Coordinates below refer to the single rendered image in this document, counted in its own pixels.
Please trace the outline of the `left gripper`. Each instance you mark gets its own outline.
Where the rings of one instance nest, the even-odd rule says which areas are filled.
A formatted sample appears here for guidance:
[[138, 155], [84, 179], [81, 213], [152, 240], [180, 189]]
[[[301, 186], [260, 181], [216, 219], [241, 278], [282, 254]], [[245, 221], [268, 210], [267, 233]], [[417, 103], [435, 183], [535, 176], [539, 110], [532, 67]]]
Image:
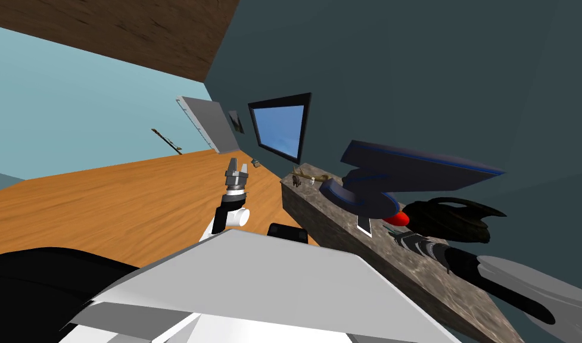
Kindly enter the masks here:
[[247, 164], [243, 164], [240, 171], [238, 171], [237, 168], [237, 158], [231, 158], [228, 171], [225, 173], [225, 185], [228, 187], [226, 188], [227, 192], [244, 191], [245, 189], [248, 178], [248, 166]]

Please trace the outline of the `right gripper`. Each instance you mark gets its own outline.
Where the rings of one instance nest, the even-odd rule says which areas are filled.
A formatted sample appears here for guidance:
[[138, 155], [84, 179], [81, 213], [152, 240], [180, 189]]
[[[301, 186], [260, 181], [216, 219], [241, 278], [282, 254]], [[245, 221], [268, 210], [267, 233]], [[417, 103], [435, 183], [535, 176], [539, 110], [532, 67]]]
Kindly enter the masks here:
[[409, 251], [416, 254], [424, 256], [425, 258], [431, 258], [439, 262], [446, 270], [447, 274], [450, 274], [449, 264], [445, 261], [444, 255], [438, 257], [434, 251], [435, 246], [439, 248], [443, 247], [443, 252], [445, 252], [445, 247], [447, 245], [435, 243], [429, 239], [417, 234], [413, 231], [401, 232], [399, 230], [390, 229], [386, 227], [388, 234], [394, 239], [395, 243]]

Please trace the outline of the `red round object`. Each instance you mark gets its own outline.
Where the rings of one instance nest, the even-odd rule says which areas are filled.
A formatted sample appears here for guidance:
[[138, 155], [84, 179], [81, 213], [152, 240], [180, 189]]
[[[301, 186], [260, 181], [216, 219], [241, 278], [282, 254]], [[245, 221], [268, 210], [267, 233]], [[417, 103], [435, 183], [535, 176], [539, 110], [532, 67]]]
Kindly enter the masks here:
[[410, 218], [404, 212], [399, 211], [394, 216], [384, 218], [383, 221], [385, 221], [386, 223], [393, 225], [393, 226], [404, 227], [404, 226], [407, 226], [409, 224]]

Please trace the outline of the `black curved object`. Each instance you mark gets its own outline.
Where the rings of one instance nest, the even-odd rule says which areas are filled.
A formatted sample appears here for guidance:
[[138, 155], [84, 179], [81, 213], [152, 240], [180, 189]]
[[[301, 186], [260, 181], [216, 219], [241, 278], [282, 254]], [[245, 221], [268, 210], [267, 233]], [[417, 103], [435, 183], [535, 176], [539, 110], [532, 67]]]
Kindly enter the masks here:
[[415, 201], [405, 205], [403, 213], [409, 217], [406, 227], [424, 237], [481, 244], [491, 238], [483, 218], [505, 216], [487, 205], [455, 197]]

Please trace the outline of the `grey door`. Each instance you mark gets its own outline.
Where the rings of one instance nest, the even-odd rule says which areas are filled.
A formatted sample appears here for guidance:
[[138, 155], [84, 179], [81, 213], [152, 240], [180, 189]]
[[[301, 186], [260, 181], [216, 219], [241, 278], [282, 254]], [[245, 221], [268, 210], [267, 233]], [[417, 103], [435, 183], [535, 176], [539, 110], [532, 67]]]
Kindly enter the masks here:
[[239, 151], [234, 133], [218, 102], [179, 96], [176, 101], [211, 149], [218, 154]]

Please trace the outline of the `black framed window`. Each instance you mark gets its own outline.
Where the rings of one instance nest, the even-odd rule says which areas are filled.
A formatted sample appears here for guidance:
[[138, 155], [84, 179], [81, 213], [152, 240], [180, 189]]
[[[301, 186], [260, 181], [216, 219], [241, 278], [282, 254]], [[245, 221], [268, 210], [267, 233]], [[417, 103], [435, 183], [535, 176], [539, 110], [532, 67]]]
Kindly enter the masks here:
[[312, 93], [247, 104], [259, 147], [299, 164]]

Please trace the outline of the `dark blue monitor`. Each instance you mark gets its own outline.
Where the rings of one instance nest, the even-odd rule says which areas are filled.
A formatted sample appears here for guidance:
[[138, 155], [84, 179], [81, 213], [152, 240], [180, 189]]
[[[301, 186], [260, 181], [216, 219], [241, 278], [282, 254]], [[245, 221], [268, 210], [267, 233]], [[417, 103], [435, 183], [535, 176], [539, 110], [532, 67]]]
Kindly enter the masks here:
[[352, 140], [341, 162], [353, 166], [339, 183], [328, 179], [320, 193], [346, 212], [387, 219], [400, 212], [396, 192], [457, 191], [504, 174], [495, 167], [449, 155]]

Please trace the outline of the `golden branch ornament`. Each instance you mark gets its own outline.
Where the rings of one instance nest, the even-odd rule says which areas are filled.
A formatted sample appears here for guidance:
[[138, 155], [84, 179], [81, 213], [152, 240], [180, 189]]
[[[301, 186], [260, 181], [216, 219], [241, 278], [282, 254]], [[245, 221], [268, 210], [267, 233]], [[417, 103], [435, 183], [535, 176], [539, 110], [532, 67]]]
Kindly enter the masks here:
[[312, 175], [307, 174], [304, 171], [302, 171], [301, 168], [297, 169], [295, 167], [293, 167], [293, 171], [291, 172], [291, 174], [294, 176], [303, 177], [305, 179], [314, 180], [315, 182], [320, 182], [320, 183], [323, 183], [323, 182], [327, 181], [328, 179], [332, 178], [332, 176], [330, 176], [328, 174], [322, 174], [320, 176], [312, 176]]

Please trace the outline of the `grey marble table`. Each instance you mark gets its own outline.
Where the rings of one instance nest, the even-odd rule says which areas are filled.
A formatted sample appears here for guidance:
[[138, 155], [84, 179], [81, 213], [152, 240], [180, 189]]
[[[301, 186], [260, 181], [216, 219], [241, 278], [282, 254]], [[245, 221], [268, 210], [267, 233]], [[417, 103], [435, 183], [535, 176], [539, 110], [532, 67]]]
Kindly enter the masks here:
[[319, 183], [292, 175], [281, 179], [284, 210], [322, 247], [358, 255], [440, 324], [478, 343], [524, 343], [490, 296], [451, 274], [438, 262], [398, 246], [380, 220], [371, 232], [356, 216], [319, 192]]

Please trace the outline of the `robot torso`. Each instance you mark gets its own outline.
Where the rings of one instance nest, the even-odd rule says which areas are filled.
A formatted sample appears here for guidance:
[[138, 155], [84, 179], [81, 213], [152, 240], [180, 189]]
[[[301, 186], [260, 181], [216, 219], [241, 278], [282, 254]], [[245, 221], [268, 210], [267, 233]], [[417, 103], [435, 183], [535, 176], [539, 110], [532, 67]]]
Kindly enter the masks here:
[[460, 343], [355, 254], [227, 230], [98, 294], [60, 343]]

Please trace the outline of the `thin dark wall ornament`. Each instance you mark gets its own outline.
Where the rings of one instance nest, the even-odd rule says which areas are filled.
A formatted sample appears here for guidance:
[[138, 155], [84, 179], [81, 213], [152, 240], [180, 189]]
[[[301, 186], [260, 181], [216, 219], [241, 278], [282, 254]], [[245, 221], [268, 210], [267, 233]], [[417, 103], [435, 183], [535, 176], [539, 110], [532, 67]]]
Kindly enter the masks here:
[[157, 129], [152, 129], [152, 131], [159, 137], [161, 138], [163, 141], [165, 141], [166, 144], [168, 144], [168, 146], [170, 146], [172, 149], [175, 150], [175, 152], [177, 152], [179, 155], [182, 155], [181, 150], [182, 148], [175, 145], [169, 138], [163, 136]]

